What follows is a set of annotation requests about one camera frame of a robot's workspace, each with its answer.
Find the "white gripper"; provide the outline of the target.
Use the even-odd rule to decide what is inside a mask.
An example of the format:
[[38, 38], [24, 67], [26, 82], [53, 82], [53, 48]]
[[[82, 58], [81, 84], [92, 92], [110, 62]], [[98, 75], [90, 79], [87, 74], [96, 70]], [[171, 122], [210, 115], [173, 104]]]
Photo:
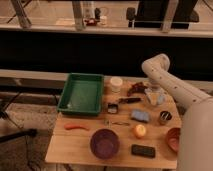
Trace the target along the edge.
[[157, 93], [157, 94], [163, 94], [164, 95], [164, 91], [159, 86], [148, 85], [147, 89], [145, 90], [145, 95], [148, 98], [148, 95], [152, 94], [152, 93]]

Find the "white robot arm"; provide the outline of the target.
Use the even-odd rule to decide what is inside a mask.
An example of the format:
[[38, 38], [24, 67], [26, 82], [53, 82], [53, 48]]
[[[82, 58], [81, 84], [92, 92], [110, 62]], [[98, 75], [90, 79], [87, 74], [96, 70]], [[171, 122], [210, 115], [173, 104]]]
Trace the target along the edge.
[[141, 64], [143, 72], [186, 109], [176, 171], [213, 171], [213, 96], [168, 72], [170, 60], [159, 54]]

